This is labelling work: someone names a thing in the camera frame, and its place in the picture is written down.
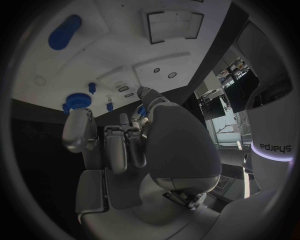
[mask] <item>purple light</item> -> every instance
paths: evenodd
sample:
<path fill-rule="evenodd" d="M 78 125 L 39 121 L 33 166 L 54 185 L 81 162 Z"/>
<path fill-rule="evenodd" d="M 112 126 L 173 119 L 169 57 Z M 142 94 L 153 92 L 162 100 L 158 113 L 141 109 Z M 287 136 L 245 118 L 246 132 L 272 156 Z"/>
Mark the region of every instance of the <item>purple light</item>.
<path fill-rule="evenodd" d="M 273 157 L 273 156 L 268 156 L 268 155 L 265 155 L 264 153 L 258 151 L 254 145 L 253 145 L 253 141 L 251 142 L 251 148 L 253 150 L 253 152 L 255 152 L 257 155 L 263 157 L 263 158 L 266 158 L 266 159 L 270 159 L 270 160 L 274 160 L 274 161 L 279 161 L 279 162 L 290 162 L 293 160 L 292 157 L 290 158 L 281 158 L 281 157 Z"/>

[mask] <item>vent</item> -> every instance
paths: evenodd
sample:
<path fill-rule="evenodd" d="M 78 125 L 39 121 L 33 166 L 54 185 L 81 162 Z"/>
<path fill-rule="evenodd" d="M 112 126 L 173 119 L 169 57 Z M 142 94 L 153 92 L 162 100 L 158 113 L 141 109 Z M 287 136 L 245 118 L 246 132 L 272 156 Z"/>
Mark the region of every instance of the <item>vent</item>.
<path fill-rule="evenodd" d="M 217 183 L 217 187 L 220 189 L 224 189 L 226 184 L 229 182 L 230 178 L 225 177 L 225 176 L 220 176 L 219 182 Z"/>

